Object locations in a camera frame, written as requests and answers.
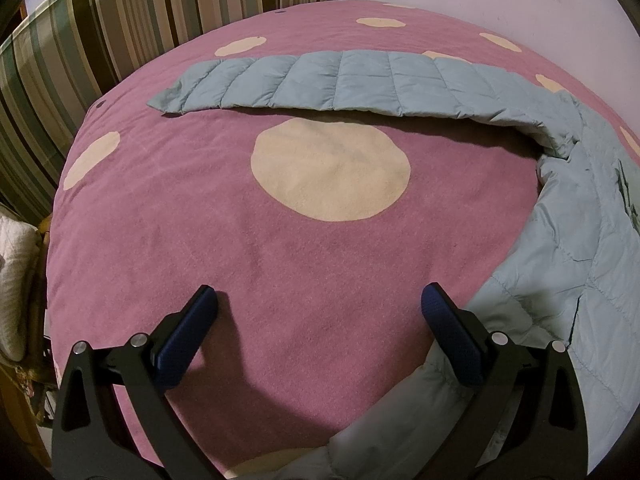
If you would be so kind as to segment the pink polka dot bedspread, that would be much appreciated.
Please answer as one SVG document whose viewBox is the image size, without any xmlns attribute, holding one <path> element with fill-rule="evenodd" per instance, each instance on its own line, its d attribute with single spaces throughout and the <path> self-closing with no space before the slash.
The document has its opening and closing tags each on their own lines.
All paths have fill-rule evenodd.
<svg viewBox="0 0 640 480">
<path fill-rule="evenodd" d="M 306 3 L 206 32 L 89 108 L 55 195 L 53 355 L 151 333 L 202 285 L 219 313 L 166 396 L 216 479 L 274 472 L 329 443 L 422 366 L 437 283 L 461 310 L 503 263 L 542 190 L 544 148 L 471 119 L 294 108 L 166 114 L 191 66 L 309 52 L 408 52 L 568 93 L 637 136 L 577 77 L 480 27 L 374 1 Z"/>
</svg>

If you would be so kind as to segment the striped green brown pillow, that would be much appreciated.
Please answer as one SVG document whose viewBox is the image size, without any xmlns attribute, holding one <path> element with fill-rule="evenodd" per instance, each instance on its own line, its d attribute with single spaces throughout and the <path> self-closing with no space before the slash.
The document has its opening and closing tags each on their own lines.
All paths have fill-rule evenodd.
<svg viewBox="0 0 640 480">
<path fill-rule="evenodd" d="M 135 70 L 216 28 L 328 0 L 47 0 L 1 45 L 1 203 L 47 217 L 93 103 Z"/>
</svg>

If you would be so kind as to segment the light blue puffer jacket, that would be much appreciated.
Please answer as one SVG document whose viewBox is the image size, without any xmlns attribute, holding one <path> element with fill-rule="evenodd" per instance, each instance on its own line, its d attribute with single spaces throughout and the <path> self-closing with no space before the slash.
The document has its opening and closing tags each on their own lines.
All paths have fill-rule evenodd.
<svg viewBox="0 0 640 480">
<path fill-rule="evenodd" d="M 564 344 L 588 434 L 588 467 L 639 405 L 639 170 L 611 125 L 568 93 L 499 67 L 373 50 L 201 62 L 152 97 L 166 114 L 294 108 L 471 119 L 514 127 L 544 148 L 542 190 L 508 258 L 464 310 L 516 344 Z M 436 344 L 424 364 L 278 479 L 413 479 L 472 391 Z"/>
</svg>

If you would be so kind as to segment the white knitted cloth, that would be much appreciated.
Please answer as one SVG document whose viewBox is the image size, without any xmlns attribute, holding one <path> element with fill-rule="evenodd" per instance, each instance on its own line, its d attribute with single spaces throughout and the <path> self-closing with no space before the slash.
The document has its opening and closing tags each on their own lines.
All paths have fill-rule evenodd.
<svg viewBox="0 0 640 480">
<path fill-rule="evenodd" d="M 25 284 L 39 249 L 30 224 L 1 213 L 1 353 L 12 362 L 25 354 Z"/>
</svg>

